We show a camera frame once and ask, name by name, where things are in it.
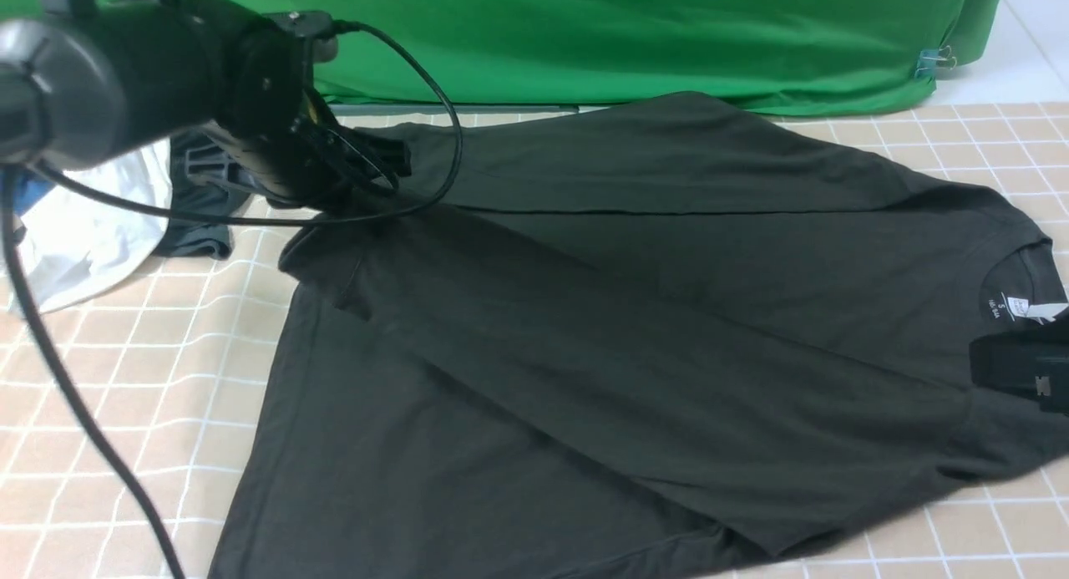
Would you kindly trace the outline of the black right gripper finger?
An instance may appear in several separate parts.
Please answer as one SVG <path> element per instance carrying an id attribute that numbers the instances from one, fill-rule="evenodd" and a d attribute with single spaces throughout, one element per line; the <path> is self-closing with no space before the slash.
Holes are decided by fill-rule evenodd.
<path id="1" fill-rule="evenodd" d="M 974 385 L 1031 400 L 1045 413 L 1068 414 L 1068 320 L 974 340 L 969 347 Z"/>

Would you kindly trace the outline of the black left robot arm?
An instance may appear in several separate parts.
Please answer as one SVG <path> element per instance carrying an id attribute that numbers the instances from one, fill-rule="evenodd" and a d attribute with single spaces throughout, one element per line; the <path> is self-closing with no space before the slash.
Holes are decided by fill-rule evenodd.
<path id="1" fill-rule="evenodd" d="M 317 210 L 397 193 L 394 139 L 340 125 L 313 87 L 337 56 L 332 16 L 261 14 L 231 0 L 38 0 L 3 24 L 3 163 L 87 170 L 201 131 L 190 173 L 248 172 L 278 205 Z"/>

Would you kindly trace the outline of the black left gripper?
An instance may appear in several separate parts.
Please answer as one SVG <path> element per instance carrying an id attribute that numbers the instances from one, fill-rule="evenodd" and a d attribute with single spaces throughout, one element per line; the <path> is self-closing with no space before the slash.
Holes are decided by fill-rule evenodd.
<path id="1" fill-rule="evenodd" d="M 341 127 L 313 73 L 294 36 L 255 16 L 224 44 L 224 100 L 210 137 L 171 138 L 172 186 L 214 185 L 317 210 L 343 206 L 355 188 L 396 195 L 412 174 L 408 146 Z"/>

